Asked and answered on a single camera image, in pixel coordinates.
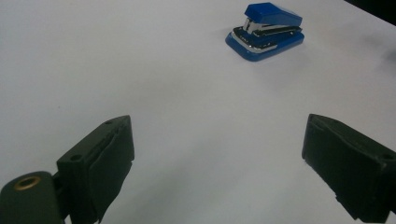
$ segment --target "stapler top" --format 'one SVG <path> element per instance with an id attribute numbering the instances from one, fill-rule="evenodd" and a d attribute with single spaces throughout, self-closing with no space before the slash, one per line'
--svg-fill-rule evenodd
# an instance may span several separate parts
<path id="1" fill-rule="evenodd" d="M 303 20 L 294 12 L 272 3 L 251 4 L 245 15 L 247 19 L 243 29 L 250 35 L 273 35 L 301 30 L 299 26 Z"/>

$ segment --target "screw hole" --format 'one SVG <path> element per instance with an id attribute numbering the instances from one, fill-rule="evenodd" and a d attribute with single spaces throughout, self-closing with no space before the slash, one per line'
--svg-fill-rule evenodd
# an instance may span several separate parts
<path id="1" fill-rule="evenodd" d="M 385 159 L 385 160 L 393 160 L 394 159 L 393 156 L 391 156 L 389 154 L 383 154 L 382 158 Z"/>
<path id="2" fill-rule="evenodd" d="M 38 182 L 40 182 L 41 178 L 39 176 L 29 176 L 26 177 L 20 181 L 18 181 L 15 186 L 14 189 L 15 190 L 26 190 L 29 189 L 33 186 L 35 186 L 36 184 L 38 184 Z"/>
<path id="3" fill-rule="evenodd" d="M 70 158 L 70 161 L 78 161 L 79 159 L 81 159 L 81 155 L 74 155 L 72 156 L 72 158 Z"/>

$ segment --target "stapler base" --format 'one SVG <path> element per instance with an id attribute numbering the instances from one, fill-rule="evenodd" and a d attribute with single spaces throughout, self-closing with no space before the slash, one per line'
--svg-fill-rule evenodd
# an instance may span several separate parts
<path id="1" fill-rule="evenodd" d="M 276 55 L 282 51 L 291 49 L 291 48 L 303 43 L 303 41 L 304 41 L 304 35 L 302 33 L 296 33 L 294 36 L 276 43 L 276 47 L 273 49 L 269 49 L 263 53 L 255 53 L 255 52 L 252 52 L 251 50 L 245 48 L 244 46 L 242 46 L 238 42 L 238 40 L 236 40 L 236 38 L 238 38 L 238 37 L 233 37 L 233 32 L 230 32 L 227 35 L 225 42 L 232 49 L 234 49 L 239 55 L 241 55 L 243 58 L 245 58 L 246 60 L 251 61 L 251 62 L 257 62 L 262 59 L 271 57 L 271 56 Z"/>

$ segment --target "blue stapler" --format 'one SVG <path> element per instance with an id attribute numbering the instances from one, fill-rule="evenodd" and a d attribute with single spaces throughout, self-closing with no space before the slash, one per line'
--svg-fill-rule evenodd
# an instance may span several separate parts
<path id="1" fill-rule="evenodd" d="M 248 5 L 244 26 L 235 27 L 226 43 L 243 58 L 257 62 L 303 43 L 303 18 L 272 3 Z"/>

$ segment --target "white surface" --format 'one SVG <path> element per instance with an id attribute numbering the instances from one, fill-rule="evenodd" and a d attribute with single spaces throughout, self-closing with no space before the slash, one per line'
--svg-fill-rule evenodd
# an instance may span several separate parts
<path id="1" fill-rule="evenodd" d="M 396 27 L 342 0 L 275 1 L 304 43 L 250 63 L 224 38 L 251 3 L 1 1 L 0 186 L 55 173 L 129 114 L 136 158 L 103 223 L 360 223 L 301 158 L 305 124 L 396 149 Z"/>

